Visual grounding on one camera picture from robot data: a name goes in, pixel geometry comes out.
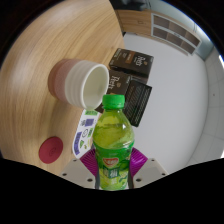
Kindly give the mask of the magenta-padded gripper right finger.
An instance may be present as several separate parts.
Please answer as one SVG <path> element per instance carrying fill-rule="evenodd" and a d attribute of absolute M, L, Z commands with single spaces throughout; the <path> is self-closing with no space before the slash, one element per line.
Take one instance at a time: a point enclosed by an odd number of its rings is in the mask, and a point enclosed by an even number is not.
<path fill-rule="evenodd" d="M 133 149 L 130 159 L 130 187 L 141 188 L 168 175 L 155 158 L 147 158 Z"/>

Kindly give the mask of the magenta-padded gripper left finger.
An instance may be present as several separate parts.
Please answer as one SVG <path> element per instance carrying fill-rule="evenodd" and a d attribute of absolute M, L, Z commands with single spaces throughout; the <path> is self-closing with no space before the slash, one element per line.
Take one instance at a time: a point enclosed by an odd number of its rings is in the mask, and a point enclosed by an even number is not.
<path fill-rule="evenodd" d="M 72 159 L 60 176 L 84 188 L 98 188 L 99 176 L 95 150 L 89 150 L 80 159 Z"/>

